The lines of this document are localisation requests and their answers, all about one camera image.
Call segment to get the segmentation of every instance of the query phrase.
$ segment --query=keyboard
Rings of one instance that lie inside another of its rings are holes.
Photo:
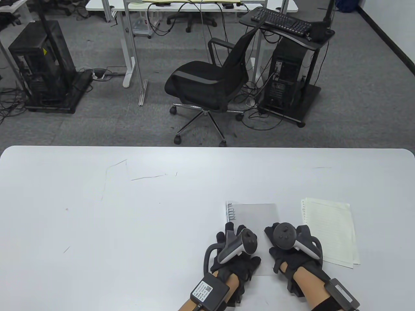
[[[311,29],[311,24],[309,22],[264,7],[257,7],[254,9],[252,11],[251,20],[259,22],[264,16],[266,16],[265,25],[281,29],[291,34],[295,34],[296,36],[305,36]]]

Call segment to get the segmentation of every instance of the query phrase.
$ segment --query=vr controller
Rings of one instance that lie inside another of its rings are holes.
[[[219,250],[219,254],[217,255],[218,263],[224,264],[242,252],[252,255],[255,253],[257,246],[257,236],[251,230],[243,228],[238,235],[235,235],[234,225],[232,222],[229,222],[225,226],[225,242],[212,244],[206,250],[203,262],[203,273],[206,274],[209,270],[210,254],[214,250]]]
[[[307,225],[298,226],[297,230],[292,224],[283,222],[277,225],[273,232],[275,244],[283,249],[295,248],[302,250],[311,258],[322,261],[322,247],[320,241],[311,236]]]

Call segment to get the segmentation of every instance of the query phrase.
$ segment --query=office chair in background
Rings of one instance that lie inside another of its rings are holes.
[[[173,104],[170,113],[176,114],[177,107],[199,110],[199,113],[177,132],[174,138],[176,145],[181,144],[181,132],[203,114],[210,117],[222,138],[219,147],[226,147],[226,138],[210,112],[231,112],[236,114],[237,121],[242,121],[244,111],[228,110],[228,104],[249,80],[245,53],[256,31],[264,22],[265,18],[259,21],[255,28],[244,34],[236,44],[212,38],[208,45],[213,64],[192,61],[180,66],[168,78],[164,86],[165,92],[178,97],[182,102]],[[231,49],[222,67],[216,65],[213,44]]]
[[[167,24],[171,24],[171,20],[175,20],[178,18],[186,18],[187,19],[187,28],[186,32],[192,31],[192,25],[195,22],[199,22],[202,24],[209,23],[213,27],[217,26],[217,23],[215,22],[215,19],[209,16],[208,12],[202,13],[203,15],[203,22],[202,22],[202,16],[200,16],[200,12],[177,12],[167,17]]]

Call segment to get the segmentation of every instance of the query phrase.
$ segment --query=spiral notebook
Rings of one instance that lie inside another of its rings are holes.
[[[275,261],[269,255],[271,242],[264,233],[265,227],[279,222],[275,204],[239,204],[234,201],[226,202],[226,220],[234,223],[235,231],[239,225],[245,225],[258,237],[258,248],[254,255],[261,257],[261,264],[254,275],[275,275]]]
[[[319,199],[301,200],[303,223],[323,248],[323,260],[353,268],[360,264],[350,205]]]

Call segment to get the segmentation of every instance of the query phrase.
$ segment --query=white wall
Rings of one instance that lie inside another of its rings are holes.
[[[415,63],[415,0],[362,0],[360,6]]]

